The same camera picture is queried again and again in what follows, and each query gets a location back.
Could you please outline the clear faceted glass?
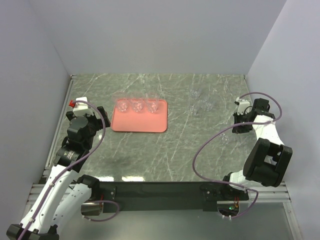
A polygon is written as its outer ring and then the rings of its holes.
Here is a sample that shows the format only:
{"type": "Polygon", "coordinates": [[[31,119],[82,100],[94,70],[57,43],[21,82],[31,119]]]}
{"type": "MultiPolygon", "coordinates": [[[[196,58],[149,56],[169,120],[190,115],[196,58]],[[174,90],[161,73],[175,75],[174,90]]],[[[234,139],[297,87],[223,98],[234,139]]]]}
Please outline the clear faceted glass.
{"type": "Polygon", "coordinates": [[[128,94],[128,101],[134,112],[140,112],[144,107],[143,94],[138,91],[131,91],[128,94]]]}
{"type": "Polygon", "coordinates": [[[115,108],[120,111],[120,112],[125,112],[128,109],[128,100],[127,100],[127,95],[122,92],[118,91],[113,94],[113,101],[115,108]]]}

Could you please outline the clear round glass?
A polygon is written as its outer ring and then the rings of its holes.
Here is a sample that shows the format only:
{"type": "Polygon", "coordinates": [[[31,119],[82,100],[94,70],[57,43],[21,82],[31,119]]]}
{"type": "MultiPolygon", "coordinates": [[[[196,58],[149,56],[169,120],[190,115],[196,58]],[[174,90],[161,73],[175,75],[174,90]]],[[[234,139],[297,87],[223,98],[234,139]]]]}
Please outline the clear round glass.
{"type": "Polygon", "coordinates": [[[159,94],[156,92],[147,92],[145,95],[145,104],[150,113],[155,113],[159,106],[159,94]]]}

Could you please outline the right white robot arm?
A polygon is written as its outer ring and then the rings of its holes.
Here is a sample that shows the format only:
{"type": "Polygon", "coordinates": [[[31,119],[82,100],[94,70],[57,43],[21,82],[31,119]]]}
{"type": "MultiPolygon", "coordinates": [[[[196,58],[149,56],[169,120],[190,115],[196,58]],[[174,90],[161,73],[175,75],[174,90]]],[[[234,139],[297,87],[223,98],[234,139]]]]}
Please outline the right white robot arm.
{"type": "Polygon", "coordinates": [[[233,114],[234,122],[249,123],[232,128],[235,134],[254,131],[256,143],[247,157],[243,169],[224,176],[226,184],[220,187],[220,194],[226,200],[237,195],[238,190],[258,186],[278,187],[283,180],[293,155],[291,147],[280,139],[276,128],[276,117],[270,113],[267,99],[255,99],[253,105],[248,100],[237,98],[238,106],[233,114]]]}

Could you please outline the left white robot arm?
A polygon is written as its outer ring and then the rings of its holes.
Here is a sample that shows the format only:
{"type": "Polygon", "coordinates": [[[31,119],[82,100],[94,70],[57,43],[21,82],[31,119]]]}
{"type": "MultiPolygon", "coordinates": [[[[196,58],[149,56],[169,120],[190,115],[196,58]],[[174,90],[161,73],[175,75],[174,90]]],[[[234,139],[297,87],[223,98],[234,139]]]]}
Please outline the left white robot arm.
{"type": "Polygon", "coordinates": [[[77,102],[66,113],[70,121],[50,175],[32,208],[19,224],[11,224],[6,235],[11,240],[57,240],[67,222],[86,201],[102,199],[100,181],[78,174],[94,151],[99,130],[110,127],[102,106],[90,108],[77,102]]]}

